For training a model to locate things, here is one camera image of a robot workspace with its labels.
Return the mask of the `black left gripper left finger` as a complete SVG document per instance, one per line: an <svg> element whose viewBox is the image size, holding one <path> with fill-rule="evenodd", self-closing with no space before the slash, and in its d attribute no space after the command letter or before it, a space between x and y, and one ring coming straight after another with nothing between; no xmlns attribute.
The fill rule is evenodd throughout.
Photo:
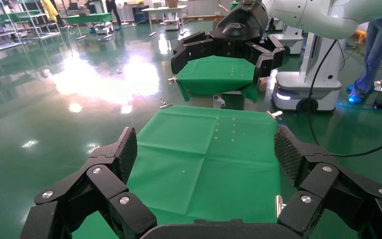
<svg viewBox="0 0 382 239"><path fill-rule="evenodd" d="M94 149L80 169L35 196L20 237L70 239L95 212L120 239L144 236L157 219L127 187L137 152L132 127L115 143Z"/></svg>

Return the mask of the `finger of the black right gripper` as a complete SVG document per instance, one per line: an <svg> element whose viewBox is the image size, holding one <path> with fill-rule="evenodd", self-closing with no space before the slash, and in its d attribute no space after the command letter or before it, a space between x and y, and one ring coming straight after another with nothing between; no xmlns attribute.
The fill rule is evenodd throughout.
<svg viewBox="0 0 382 239"><path fill-rule="evenodd" d="M171 58L171 70L178 74L189 61L214 55L214 40L204 31L194 33L178 41Z"/></svg>
<svg viewBox="0 0 382 239"><path fill-rule="evenodd" d="M253 83L269 77L272 70L282 65L284 56L285 48L273 34L259 43L247 41L246 60L255 66Z"/></svg>

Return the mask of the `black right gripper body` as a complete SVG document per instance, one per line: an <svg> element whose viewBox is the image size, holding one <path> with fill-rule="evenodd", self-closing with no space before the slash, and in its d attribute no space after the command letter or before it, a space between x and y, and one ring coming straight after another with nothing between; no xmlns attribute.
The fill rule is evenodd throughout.
<svg viewBox="0 0 382 239"><path fill-rule="evenodd" d="M258 44L269 21L268 13L260 1L238 4L225 16L208 38L213 40L215 56L243 58L246 43Z"/></svg>

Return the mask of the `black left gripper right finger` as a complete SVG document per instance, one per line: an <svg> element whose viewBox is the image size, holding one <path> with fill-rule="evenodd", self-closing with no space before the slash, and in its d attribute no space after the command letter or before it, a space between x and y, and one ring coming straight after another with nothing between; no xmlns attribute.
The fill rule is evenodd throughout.
<svg viewBox="0 0 382 239"><path fill-rule="evenodd" d="M308 238L330 210L361 239L382 239L382 184L343 166L325 148L300 141L287 126L274 136L274 152L296 192L278 222Z"/></svg>

